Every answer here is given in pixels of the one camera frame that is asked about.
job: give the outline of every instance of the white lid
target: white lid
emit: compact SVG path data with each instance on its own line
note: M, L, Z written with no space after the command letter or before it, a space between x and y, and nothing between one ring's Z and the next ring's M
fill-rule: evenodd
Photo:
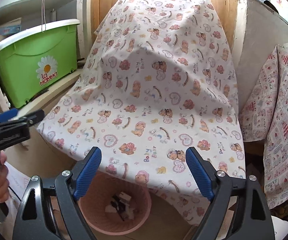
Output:
M31 36L31 35L36 34L36 33L41 33L42 28L43 28L43 31L45 31L45 30L51 30L51 29L55 29L58 27L62 27L62 26L74 25L74 24L80 24L80 23L81 22L77 19L69 19L69 20L62 20L62 21L47 23L46 26L45 26L45 24L43 24L43 25L39 25L39 26L36 26L33 28L26 29L22 32L16 33L16 34L0 41L0 51L2 49L6 48L7 46L13 44L14 42L17 42L23 38L26 38L26 37Z

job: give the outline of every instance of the finger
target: finger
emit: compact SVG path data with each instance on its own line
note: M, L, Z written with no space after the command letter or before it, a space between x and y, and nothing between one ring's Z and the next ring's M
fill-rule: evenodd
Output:
M9 182L8 180L6 180L4 182L4 184L0 187L0 198L3 197L3 195L8 192L8 186L9 186Z
M0 162L1 162L1 164L4 164L6 162L6 160L7 160L7 156L6 156L5 152L1 151L0 152Z
M10 193L7 190L7 192L4 193L3 197L0 198L0 203L4 203L6 200L8 200L9 196L10 196Z
M3 165L0 168L0 187L4 184L4 182L6 181L6 176L8 174L8 168Z

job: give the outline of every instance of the baby bear print cloth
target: baby bear print cloth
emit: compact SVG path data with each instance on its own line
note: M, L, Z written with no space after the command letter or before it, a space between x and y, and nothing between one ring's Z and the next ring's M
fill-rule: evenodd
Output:
M234 66L209 0L118 0L38 130L76 160L99 147L100 171L149 187L198 225L209 202L185 151L245 178L236 113Z

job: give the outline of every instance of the green storage box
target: green storage box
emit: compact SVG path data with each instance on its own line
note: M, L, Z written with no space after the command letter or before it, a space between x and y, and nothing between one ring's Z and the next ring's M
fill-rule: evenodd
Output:
M0 42L0 85L16 108L77 68L78 24L76 19L47 23Z

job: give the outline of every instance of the pink waste basket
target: pink waste basket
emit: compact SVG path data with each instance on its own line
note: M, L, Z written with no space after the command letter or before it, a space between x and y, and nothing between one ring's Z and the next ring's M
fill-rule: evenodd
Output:
M105 212L112 196L121 191L132 197L131 207L136 207L134 220L122 221L117 214ZM120 236L144 224L151 210L151 197L146 187L98 171L78 205L90 227L106 235Z

